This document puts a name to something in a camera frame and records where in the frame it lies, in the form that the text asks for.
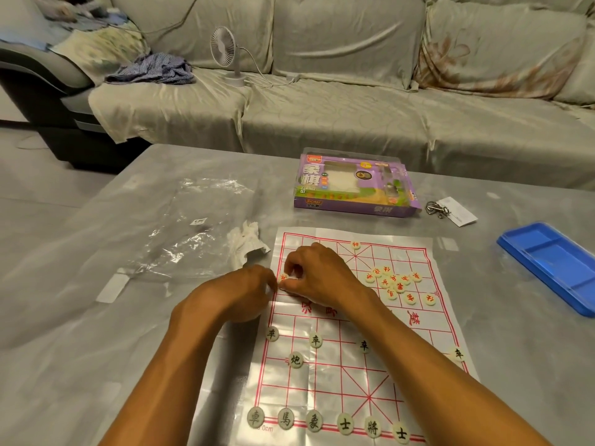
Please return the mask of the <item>floral sofa cushion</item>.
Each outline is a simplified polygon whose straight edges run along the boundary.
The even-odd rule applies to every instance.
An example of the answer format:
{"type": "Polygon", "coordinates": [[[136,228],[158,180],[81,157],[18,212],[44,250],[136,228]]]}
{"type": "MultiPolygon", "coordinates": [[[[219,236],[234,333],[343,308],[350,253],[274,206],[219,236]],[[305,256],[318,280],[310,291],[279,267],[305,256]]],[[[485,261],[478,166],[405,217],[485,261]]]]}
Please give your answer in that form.
{"type": "Polygon", "coordinates": [[[414,80],[423,89],[553,98],[583,55],[587,24],[585,14],[529,4],[428,2],[414,80]]]}

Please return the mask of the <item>clear plastic bag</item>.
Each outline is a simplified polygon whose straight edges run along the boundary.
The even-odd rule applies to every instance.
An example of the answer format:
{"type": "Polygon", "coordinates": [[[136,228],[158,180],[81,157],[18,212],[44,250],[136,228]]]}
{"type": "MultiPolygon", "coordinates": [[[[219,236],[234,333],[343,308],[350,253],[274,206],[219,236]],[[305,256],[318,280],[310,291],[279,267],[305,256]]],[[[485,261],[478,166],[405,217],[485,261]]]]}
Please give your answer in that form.
{"type": "Polygon", "coordinates": [[[254,177],[183,179],[145,245],[122,270],[158,282],[229,272],[231,235],[251,216],[258,185],[254,177]]]}

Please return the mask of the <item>floral blanket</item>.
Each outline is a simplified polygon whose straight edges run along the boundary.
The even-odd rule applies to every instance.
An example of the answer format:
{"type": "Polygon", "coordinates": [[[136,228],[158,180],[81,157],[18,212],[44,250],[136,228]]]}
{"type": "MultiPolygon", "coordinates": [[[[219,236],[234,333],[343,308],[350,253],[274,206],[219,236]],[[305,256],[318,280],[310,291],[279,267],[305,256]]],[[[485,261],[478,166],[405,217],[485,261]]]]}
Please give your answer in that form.
{"type": "Polygon", "coordinates": [[[103,83],[107,75],[150,52],[144,37],[131,21],[122,28],[108,26],[96,31],[75,30],[50,50],[71,61],[96,86],[103,83]]]}

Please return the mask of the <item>person's left forearm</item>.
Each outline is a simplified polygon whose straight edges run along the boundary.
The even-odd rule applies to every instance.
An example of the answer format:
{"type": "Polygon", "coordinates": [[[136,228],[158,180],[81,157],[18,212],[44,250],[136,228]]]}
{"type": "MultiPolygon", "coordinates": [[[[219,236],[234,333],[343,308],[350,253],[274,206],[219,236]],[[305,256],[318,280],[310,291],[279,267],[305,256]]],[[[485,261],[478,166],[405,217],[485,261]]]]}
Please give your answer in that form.
{"type": "Polygon", "coordinates": [[[178,304],[158,350],[98,446],[187,446],[219,330],[227,321],[255,319],[266,304],[178,304]]]}

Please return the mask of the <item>blue striped cloth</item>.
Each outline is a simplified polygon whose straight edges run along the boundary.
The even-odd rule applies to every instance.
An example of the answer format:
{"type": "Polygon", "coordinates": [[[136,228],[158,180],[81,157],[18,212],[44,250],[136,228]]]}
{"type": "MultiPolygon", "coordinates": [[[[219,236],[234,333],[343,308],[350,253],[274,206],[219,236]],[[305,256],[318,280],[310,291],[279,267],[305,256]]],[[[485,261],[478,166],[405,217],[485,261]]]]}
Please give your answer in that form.
{"type": "Polygon", "coordinates": [[[161,52],[139,56],[104,78],[108,84],[120,85],[139,82],[183,85],[194,81],[192,67],[186,59],[161,52]]]}

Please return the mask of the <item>white desk fan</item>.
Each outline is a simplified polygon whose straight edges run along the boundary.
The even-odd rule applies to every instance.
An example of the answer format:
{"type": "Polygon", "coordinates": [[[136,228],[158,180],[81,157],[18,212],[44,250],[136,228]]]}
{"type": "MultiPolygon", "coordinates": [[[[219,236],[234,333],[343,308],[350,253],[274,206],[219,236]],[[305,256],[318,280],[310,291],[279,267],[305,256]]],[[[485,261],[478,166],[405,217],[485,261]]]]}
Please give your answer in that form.
{"type": "Polygon", "coordinates": [[[240,47],[227,27],[217,27],[210,38],[210,50],[216,64],[227,71],[224,81],[233,87],[244,87],[246,76],[240,69],[240,47]]]}

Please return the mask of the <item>purple chess game box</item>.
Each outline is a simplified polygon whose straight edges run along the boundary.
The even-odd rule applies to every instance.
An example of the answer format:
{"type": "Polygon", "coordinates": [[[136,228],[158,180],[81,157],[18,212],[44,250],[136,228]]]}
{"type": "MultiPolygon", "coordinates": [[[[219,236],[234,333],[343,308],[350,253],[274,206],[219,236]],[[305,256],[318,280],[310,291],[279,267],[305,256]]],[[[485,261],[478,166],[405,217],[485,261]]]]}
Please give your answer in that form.
{"type": "Polygon", "coordinates": [[[311,147],[299,160],[293,206],[398,218],[422,210],[397,157],[311,147]]]}

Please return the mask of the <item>person's right hand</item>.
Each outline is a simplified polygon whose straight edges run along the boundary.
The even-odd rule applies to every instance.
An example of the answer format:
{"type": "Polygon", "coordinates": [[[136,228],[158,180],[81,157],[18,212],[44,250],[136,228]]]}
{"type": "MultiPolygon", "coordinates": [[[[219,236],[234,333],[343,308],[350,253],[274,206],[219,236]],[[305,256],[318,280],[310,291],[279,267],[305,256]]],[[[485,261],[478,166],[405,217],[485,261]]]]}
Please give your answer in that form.
{"type": "Polygon", "coordinates": [[[301,246],[290,252],[284,263],[289,279],[308,279],[318,285],[321,297],[305,297],[324,307],[331,307],[350,316],[376,293],[362,284],[345,261],[331,248],[320,243],[301,246]]]}

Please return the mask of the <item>grey covered sofa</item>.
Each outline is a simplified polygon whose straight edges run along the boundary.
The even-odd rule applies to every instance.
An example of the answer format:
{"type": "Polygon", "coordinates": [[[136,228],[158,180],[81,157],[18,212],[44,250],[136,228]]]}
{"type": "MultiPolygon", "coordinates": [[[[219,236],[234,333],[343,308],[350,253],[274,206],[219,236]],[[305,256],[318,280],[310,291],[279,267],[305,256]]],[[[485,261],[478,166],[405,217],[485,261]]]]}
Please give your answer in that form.
{"type": "Polygon", "coordinates": [[[414,73],[436,0],[109,1],[152,53],[186,59],[195,76],[93,89],[90,108],[117,144],[355,151],[411,171],[595,192],[595,0],[453,0],[587,15],[583,55],[549,99],[420,88],[414,73]],[[212,57],[220,26],[240,47],[244,87],[228,85],[212,57]]]}

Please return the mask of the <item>crumpled white tissue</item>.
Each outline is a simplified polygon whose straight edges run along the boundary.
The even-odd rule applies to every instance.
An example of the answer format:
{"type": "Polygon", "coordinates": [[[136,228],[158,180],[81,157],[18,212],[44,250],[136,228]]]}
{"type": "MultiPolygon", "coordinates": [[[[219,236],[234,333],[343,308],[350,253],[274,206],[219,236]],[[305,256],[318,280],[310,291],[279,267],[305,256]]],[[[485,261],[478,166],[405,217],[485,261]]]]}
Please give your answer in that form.
{"type": "Polygon", "coordinates": [[[227,233],[227,246],[232,270],[241,269],[248,262],[249,253],[259,250],[267,254],[271,250],[259,238],[258,223],[248,221],[244,221],[242,226],[235,227],[227,233]]]}

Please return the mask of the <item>blue plastic tray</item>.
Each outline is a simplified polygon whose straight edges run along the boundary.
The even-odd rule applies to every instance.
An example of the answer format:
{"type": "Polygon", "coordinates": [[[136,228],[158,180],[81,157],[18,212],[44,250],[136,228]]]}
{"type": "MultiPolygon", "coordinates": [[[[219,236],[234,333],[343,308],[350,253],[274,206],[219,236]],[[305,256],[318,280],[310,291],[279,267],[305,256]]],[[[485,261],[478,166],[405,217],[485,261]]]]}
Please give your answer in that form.
{"type": "Polygon", "coordinates": [[[595,254],[543,222],[508,230],[496,243],[578,314],[595,318],[595,254]]]}

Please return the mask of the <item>pile of red-lettered chess pieces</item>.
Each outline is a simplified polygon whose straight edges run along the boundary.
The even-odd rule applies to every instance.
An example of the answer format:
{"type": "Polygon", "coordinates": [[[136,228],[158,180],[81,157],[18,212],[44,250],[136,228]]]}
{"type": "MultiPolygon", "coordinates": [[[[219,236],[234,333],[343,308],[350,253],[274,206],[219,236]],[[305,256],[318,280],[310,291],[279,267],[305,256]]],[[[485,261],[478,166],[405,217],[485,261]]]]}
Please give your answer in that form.
{"type": "Polygon", "coordinates": [[[390,270],[388,267],[372,268],[361,276],[393,306],[438,306],[439,295],[433,278],[424,276],[420,271],[395,274],[390,270]]]}

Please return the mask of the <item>white label strip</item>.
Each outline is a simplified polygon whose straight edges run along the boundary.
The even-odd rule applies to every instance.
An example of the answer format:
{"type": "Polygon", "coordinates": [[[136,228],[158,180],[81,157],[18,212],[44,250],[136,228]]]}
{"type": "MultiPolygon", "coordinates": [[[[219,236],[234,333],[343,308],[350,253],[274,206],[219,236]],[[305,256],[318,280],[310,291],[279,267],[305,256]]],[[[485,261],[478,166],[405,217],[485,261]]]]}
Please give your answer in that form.
{"type": "Polygon", "coordinates": [[[101,289],[95,301],[103,304],[112,304],[122,293],[130,277],[123,273],[115,273],[101,289]]]}

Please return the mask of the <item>white red-grid chess board sheet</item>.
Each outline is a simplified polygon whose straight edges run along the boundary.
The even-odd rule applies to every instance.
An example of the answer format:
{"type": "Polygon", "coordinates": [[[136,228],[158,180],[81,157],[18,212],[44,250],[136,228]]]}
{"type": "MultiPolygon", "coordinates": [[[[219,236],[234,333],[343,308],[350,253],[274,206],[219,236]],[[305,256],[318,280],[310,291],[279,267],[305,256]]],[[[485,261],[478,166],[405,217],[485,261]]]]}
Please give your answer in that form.
{"type": "MultiPolygon", "coordinates": [[[[442,352],[460,369],[478,379],[448,293],[433,257],[433,240],[419,237],[369,235],[323,228],[280,227],[271,268],[277,276],[287,255],[300,246],[319,242],[334,250],[352,273],[390,268],[390,273],[420,271],[434,279],[437,307],[393,306],[373,291],[398,319],[442,352]],[[360,241],[354,251],[351,241],[360,241]],[[452,359],[454,347],[467,360],[452,359]]],[[[421,446],[422,430],[412,417],[399,388],[371,349],[358,350],[363,339],[344,315],[331,307],[278,291],[261,316],[243,398],[237,407],[232,446],[421,446]],[[266,340],[269,326],[279,330],[266,340]],[[309,336],[317,332],[323,345],[314,349],[309,336]],[[288,365],[291,352],[304,364],[288,365]]]]}

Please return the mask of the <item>person's left hand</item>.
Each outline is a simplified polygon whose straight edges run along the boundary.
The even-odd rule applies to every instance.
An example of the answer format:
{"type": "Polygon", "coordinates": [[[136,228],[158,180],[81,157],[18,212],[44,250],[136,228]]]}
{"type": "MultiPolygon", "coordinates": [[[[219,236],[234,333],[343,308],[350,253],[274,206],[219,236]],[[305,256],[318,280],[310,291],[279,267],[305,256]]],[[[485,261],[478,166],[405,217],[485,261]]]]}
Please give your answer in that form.
{"type": "Polygon", "coordinates": [[[202,283],[172,311],[168,332],[198,341],[215,337],[227,322],[257,318],[267,303],[251,300],[251,267],[234,270],[202,283]]]}

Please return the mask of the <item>person's right forearm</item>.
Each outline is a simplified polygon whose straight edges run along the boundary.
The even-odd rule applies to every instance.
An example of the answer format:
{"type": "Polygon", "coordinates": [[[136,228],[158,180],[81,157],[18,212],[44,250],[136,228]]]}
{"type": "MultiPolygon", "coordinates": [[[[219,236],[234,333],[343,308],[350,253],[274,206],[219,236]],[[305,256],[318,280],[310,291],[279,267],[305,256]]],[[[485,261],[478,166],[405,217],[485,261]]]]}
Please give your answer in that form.
{"type": "Polygon", "coordinates": [[[366,287],[340,310],[382,360],[431,446],[552,446],[492,391],[399,320],[366,287]]]}

